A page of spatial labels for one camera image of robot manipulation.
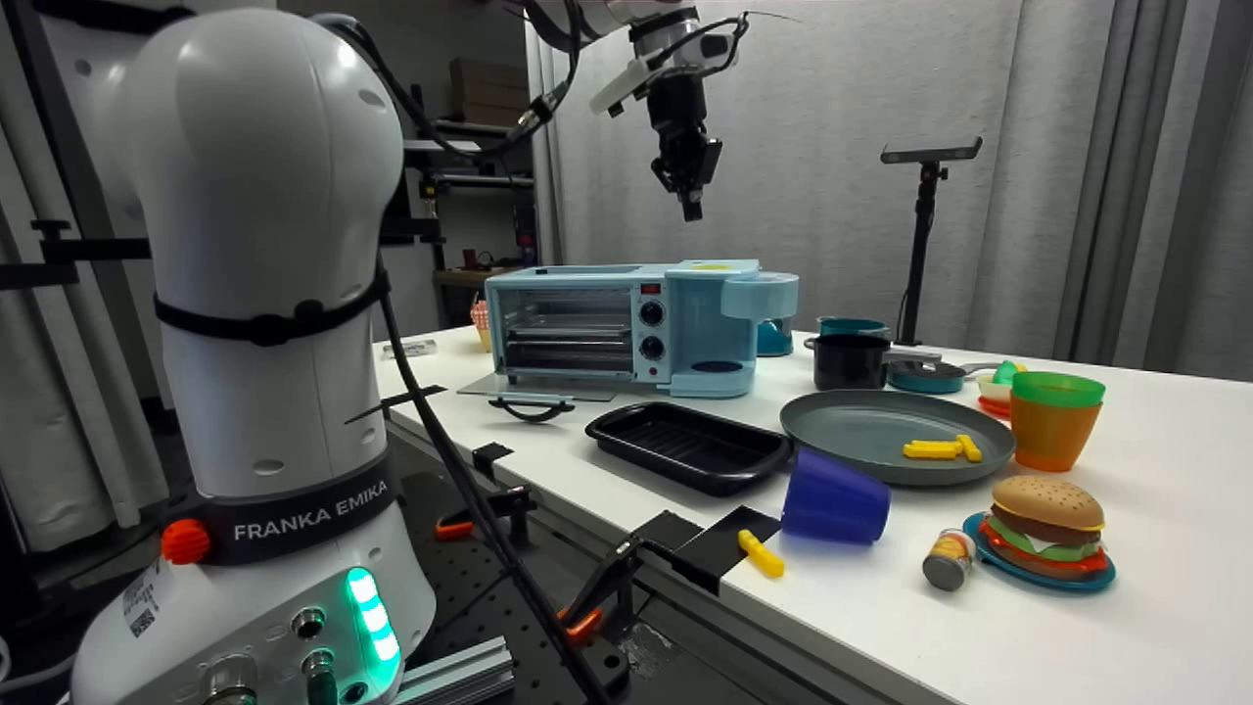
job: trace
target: toaster oven door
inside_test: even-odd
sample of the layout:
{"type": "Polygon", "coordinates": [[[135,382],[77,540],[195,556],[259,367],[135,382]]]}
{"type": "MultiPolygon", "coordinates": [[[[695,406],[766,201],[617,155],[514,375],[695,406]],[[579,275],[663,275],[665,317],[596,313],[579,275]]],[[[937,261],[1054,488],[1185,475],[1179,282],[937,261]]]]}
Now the toaster oven door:
{"type": "Polygon", "coordinates": [[[505,373],[631,375],[631,287],[502,288],[505,373]]]}

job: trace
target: white table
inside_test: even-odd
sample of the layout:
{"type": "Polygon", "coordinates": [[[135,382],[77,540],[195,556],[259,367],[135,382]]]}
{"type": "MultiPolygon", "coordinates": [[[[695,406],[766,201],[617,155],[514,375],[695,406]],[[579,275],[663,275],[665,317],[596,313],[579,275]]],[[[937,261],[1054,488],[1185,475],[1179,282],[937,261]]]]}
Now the white table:
{"type": "MultiPolygon", "coordinates": [[[[674,508],[695,523],[738,501],[784,514],[787,476],[715,501],[603,454],[584,428],[634,401],[579,403],[573,415],[528,428],[458,389],[489,375],[475,329],[430,338],[411,356],[422,382],[443,382],[433,412],[463,449],[502,444],[510,480],[531,486],[600,531],[631,531],[674,508]]],[[[378,393],[398,393],[378,356],[378,393]]],[[[828,664],[873,663],[886,694],[926,684],[956,701],[1253,701],[1253,382],[1027,359],[1031,367],[1084,373],[1106,382],[1079,465],[1070,475],[1106,514],[1104,543],[1121,580],[1104,595],[1046,595],[994,570],[961,591],[931,591],[920,561],[939,527],[988,508],[988,486],[894,492],[888,527],[873,549],[774,536],[787,574],[774,585],[753,563],[724,574],[719,599],[828,664]]],[[[749,401],[687,406],[777,431],[777,406],[810,389],[810,351],[760,359],[749,401]]],[[[422,437],[411,412],[398,431],[422,437]]]]}

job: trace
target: gray plate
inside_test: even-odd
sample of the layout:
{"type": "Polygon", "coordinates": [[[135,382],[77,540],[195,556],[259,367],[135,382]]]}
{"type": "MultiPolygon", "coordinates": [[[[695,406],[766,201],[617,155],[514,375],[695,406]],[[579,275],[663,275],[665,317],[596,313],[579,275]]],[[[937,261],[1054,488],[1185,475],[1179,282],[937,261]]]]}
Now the gray plate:
{"type": "Polygon", "coordinates": [[[939,488],[972,486],[1008,465],[1015,433],[972,412],[924,397],[894,393],[821,393],[784,406],[784,431],[802,446],[860,465],[886,486],[939,488]],[[972,433],[981,461],[907,461],[899,446],[907,437],[972,433]]]}

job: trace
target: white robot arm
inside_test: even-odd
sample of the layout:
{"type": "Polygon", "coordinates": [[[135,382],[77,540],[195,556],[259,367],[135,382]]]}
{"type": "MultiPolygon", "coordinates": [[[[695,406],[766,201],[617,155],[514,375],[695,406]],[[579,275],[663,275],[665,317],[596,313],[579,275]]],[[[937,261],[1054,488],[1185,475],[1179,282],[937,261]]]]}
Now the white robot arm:
{"type": "MultiPolygon", "coordinates": [[[[715,163],[702,73],[733,49],[687,57],[687,5],[528,8],[554,44],[631,27],[644,81],[622,87],[650,98],[653,171],[702,217],[715,163]]],[[[75,701],[387,701],[433,619],[382,475],[387,428],[361,415],[374,406],[374,230],[402,155],[387,87],[331,32],[240,8],[147,38],[118,116],[195,496],[165,561],[86,629],[75,701]]]]}

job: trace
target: toaster oven knob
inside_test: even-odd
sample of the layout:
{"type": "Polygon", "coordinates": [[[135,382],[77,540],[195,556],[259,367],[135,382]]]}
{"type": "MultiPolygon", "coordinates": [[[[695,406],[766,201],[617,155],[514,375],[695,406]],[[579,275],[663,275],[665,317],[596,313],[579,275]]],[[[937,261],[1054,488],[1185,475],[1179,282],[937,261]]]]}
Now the toaster oven knob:
{"type": "Polygon", "coordinates": [[[636,321],[656,325],[665,313],[656,300],[636,304],[636,321]]]}
{"type": "Polygon", "coordinates": [[[665,356],[665,345],[663,345],[663,338],[644,338],[644,339],[636,345],[636,351],[640,351],[644,359],[656,359],[656,356],[665,356]]]}

